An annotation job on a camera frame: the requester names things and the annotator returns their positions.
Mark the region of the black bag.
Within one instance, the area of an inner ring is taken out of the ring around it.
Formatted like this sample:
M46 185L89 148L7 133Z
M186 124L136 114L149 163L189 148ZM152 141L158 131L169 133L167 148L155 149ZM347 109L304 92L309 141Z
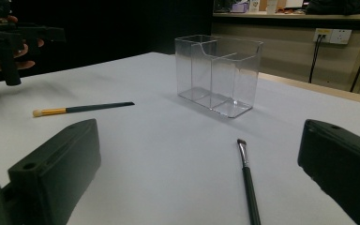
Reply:
M310 0L306 14L346 16L360 14L360 0Z

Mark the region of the black curtain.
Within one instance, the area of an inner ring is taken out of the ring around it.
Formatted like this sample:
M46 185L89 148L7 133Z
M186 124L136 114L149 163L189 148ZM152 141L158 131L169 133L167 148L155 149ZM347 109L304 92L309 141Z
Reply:
M174 53L174 40L209 35L214 0L11 0L22 23L65 30L47 41L23 77L79 68L142 53Z

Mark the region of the slim black makeup brush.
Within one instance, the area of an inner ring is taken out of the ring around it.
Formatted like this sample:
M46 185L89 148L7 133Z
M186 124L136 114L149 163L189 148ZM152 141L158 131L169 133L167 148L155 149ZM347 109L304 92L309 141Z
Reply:
M259 214L259 208L256 201L256 195L254 191L251 170L248 163L247 142L238 139L237 144L242 160L242 172L243 172L244 186L247 197L247 210L249 215L249 222L250 225L262 225Z

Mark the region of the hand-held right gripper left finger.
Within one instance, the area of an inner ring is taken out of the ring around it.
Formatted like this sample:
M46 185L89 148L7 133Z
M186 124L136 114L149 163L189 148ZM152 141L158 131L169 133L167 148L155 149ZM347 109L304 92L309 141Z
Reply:
M14 224L67 225L100 164L97 121L65 127L8 170Z

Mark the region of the purple box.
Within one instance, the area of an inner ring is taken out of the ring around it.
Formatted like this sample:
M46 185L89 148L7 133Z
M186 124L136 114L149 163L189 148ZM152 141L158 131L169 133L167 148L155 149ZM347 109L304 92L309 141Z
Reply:
M232 4L231 13L246 13L249 10L249 2Z

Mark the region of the white wall socket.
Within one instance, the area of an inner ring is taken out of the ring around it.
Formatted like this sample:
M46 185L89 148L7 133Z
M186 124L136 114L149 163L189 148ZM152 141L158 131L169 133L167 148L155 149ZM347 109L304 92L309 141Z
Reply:
M347 45L351 37L352 30L316 28L313 41L321 43Z

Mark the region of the clear acrylic organizer box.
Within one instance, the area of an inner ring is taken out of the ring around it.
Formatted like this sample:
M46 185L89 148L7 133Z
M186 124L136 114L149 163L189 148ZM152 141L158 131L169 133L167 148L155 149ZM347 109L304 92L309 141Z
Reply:
M262 42L195 35L174 44L178 96L229 118L253 108Z

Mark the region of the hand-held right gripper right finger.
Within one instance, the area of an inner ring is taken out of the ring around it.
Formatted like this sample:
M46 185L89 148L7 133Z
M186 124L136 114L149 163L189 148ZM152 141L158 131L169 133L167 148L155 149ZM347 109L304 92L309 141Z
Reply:
M360 225L360 137L308 119L297 158L304 172Z

